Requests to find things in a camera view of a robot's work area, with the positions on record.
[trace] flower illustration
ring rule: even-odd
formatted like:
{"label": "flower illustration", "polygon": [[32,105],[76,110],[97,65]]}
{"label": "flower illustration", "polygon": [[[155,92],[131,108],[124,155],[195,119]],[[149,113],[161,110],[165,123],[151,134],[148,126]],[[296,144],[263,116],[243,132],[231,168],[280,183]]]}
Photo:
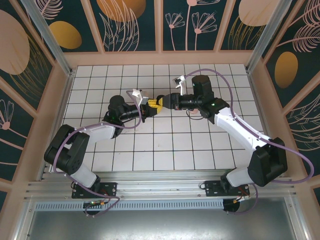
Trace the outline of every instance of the flower illustration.
{"label": "flower illustration", "polygon": [[8,130],[10,128],[10,122],[14,114],[15,105],[8,101],[6,103],[3,99],[0,100],[0,129]]}
{"label": "flower illustration", "polygon": [[[27,138],[26,136],[16,132],[15,130],[10,128],[11,120],[14,114],[15,105],[8,101],[7,105],[3,99],[0,100],[0,130],[9,130],[15,134],[17,134],[20,137]],[[23,150],[24,148],[18,145],[13,144],[12,142],[6,141],[2,138],[0,138],[0,142],[7,144],[11,147],[14,147],[16,149]]]}
{"label": "flower illustration", "polygon": [[197,50],[198,34],[210,33],[217,30],[217,25],[214,13],[203,13],[199,18],[199,12],[192,14],[192,24],[195,32],[194,50]]}
{"label": "flower illustration", "polygon": [[175,43],[174,43],[174,37],[172,34],[172,29],[183,27],[186,23],[185,23],[185,21],[183,21],[183,17],[181,16],[181,13],[179,13],[179,14],[173,13],[172,16],[170,13],[167,13],[165,15],[165,19],[166,19],[166,22],[168,23],[169,28],[170,28],[172,46],[173,46],[173,50],[175,51],[176,48],[175,48]]}
{"label": "flower illustration", "polygon": [[220,0],[208,0],[208,1],[205,1],[205,0],[186,0],[186,3],[191,7],[196,6],[196,5],[216,4],[218,2],[220,2]]}

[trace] yellow object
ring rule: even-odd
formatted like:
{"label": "yellow object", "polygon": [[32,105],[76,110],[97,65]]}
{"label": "yellow object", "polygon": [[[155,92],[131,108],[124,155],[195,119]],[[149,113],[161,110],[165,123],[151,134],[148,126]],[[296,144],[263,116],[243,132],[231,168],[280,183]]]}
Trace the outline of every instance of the yellow object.
{"label": "yellow object", "polygon": [[241,0],[239,5],[240,20],[247,26],[264,26],[269,22],[278,3],[279,0]]}
{"label": "yellow object", "polygon": [[117,22],[128,22],[130,10],[139,18],[146,9],[146,0],[96,0],[101,11],[110,19]]}
{"label": "yellow object", "polygon": [[0,69],[8,74],[21,74],[30,57],[28,35],[9,13],[0,10]]}
{"label": "yellow object", "polygon": [[49,26],[59,46],[76,49],[81,46],[82,38],[78,30],[66,21],[55,21]]}
{"label": "yellow object", "polygon": [[282,53],[275,64],[274,78],[276,84],[285,89],[295,80],[298,71],[298,59],[292,52]]}
{"label": "yellow object", "polygon": [[161,110],[162,110],[162,98],[159,100],[159,104],[157,104],[157,99],[149,99],[148,100],[148,104],[149,104],[149,106],[151,108],[156,109],[156,114],[161,112]]}

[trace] grid tile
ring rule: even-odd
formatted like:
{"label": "grid tile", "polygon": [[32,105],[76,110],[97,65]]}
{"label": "grid tile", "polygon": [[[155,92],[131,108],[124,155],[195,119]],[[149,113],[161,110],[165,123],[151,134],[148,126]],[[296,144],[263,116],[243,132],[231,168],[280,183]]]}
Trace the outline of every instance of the grid tile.
{"label": "grid tile", "polygon": [[[234,111],[262,131],[245,68],[238,64],[79,66],[63,123],[78,128],[102,121],[114,95],[123,96],[132,105],[126,94],[132,88],[146,91],[150,98],[178,93],[172,79],[200,68],[216,69],[227,78],[235,99]],[[210,71],[202,74],[209,76],[215,96],[230,103],[221,77]],[[192,76],[186,85],[187,94],[192,94]],[[200,112],[190,115],[201,119]],[[133,127],[137,122],[124,125]],[[229,169],[245,167],[248,161],[241,143],[222,128],[207,119],[189,119],[185,110],[167,108],[134,129],[123,129],[116,139],[88,146],[84,158],[84,164],[94,172]]]}

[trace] purple cable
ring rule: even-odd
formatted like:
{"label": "purple cable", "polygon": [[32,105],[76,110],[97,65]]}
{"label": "purple cable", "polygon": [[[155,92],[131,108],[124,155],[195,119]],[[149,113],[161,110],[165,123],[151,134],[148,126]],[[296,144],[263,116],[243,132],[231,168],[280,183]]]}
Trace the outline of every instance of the purple cable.
{"label": "purple cable", "polygon": [[[137,109],[139,109],[139,105],[137,103],[137,101],[135,100],[134,97],[131,96],[131,93],[132,91],[131,90],[128,90],[126,91],[126,94],[129,95],[129,97],[133,100],[135,106]],[[58,172],[57,171],[57,161],[58,161],[58,157],[62,151],[62,149],[64,148],[65,144],[67,143],[67,141],[73,136],[75,135],[76,133],[80,132],[80,131],[83,131],[83,130],[86,130],[86,129],[90,129],[90,128],[95,128],[95,127],[99,127],[99,126],[113,126],[113,127],[116,127],[116,128],[120,128],[120,129],[134,129],[136,128],[142,121],[142,115],[141,115],[141,111],[138,111],[139,113],[139,121],[138,123],[135,125],[135,126],[118,126],[118,125],[115,125],[115,124],[111,124],[111,123],[108,123],[108,122],[100,122],[100,123],[96,123],[96,124],[92,124],[92,125],[89,125],[89,126],[84,126],[84,127],[80,127],[78,128],[77,130],[73,131],[72,133],[70,133],[66,139],[62,142],[61,146],[59,147],[56,155],[55,155],[55,158],[54,158],[54,161],[53,161],[53,171],[56,173],[56,174],[65,174],[64,172]],[[86,213],[86,216],[87,217],[92,217],[94,218],[94,216],[99,216],[99,215],[102,215],[104,213],[106,213],[107,211],[109,211],[109,209],[113,208],[114,205],[116,205],[119,201],[120,201],[120,198],[117,197],[117,196],[106,196],[106,195],[103,195],[103,194],[99,194],[97,192],[94,192],[92,190],[90,190],[89,188],[85,187],[84,185],[82,185],[81,183],[79,183],[77,180],[75,180],[73,177],[71,177],[70,175],[67,175],[65,174],[69,179],[71,179],[73,182],[75,182],[76,184],[78,184],[80,187],[82,187],[84,190],[86,190],[87,192],[91,193],[91,194],[94,194],[96,196],[99,196],[101,198],[104,198],[104,199],[116,199],[116,201],[111,204],[107,209],[103,210],[103,211],[100,211],[98,212],[97,214],[95,215],[89,215],[87,214],[87,209],[85,209],[85,213]]]}
{"label": "purple cable", "polygon": [[282,145],[279,145],[277,143],[274,143],[274,142],[271,142],[269,140],[266,140],[266,139],[263,139],[263,138],[260,138],[254,131],[252,131],[250,128],[248,128],[246,125],[244,125],[238,118],[236,118],[236,115],[234,113],[234,96],[232,94],[232,89],[231,89],[231,86],[228,82],[228,80],[219,72],[215,71],[215,70],[212,70],[212,69],[208,69],[208,68],[203,68],[203,69],[199,69],[199,70],[196,70],[196,71],[193,71],[187,75],[185,75],[184,77],[187,78],[189,76],[191,76],[192,74],[195,74],[195,73],[198,73],[200,71],[209,71],[209,72],[213,72],[213,73],[216,73],[217,75],[219,75],[226,83],[226,85],[228,86],[228,89],[229,89],[229,92],[230,92],[230,97],[231,97],[231,104],[230,104],[230,109],[231,109],[231,114],[232,116],[234,117],[234,119],[237,121],[238,124],[240,124],[245,130],[247,130],[249,133],[251,133],[253,136],[255,136],[257,139],[260,139],[261,141],[267,143],[267,144],[270,144],[272,146],[275,146],[277,148],[280,148],[280,149],[284,149],[286,151],[289,151],[289,152],[292,152],[296,155],[298,155],[299,157],[301,157],[303,160],[305,160],[309,166],[310,166],[310,173],[307,177],[301,179],[301,180],[297,180],[297,181],[281,181],[281,180],[273,180],[272,182],[273,183],[277,183],[277,184],[300,184],[300,183],[303,183],[309,179],[312,178],[312,176],[314,175],[315,173],[315,167],[314,165],[312,164],[312,162],[306,157],[304,156],[303,154],[301,154],[300,152],[297,152],[291,148],[288,148],[286,146],[282,146]]}
{"label": "purple cable", "polygon": [[254,187],[255,190],[255,200],[254,200],[254,204],[252,207],[250,207],[248,210],[245,211],[240,211],[240,212],[230,212],[230,214],[233,215],[242,215],[242,214],[247,214],[248,212],[250,212],[252,209],[254,209],[258,203],[258,189],[257,186],[255,184],[251,184]]}

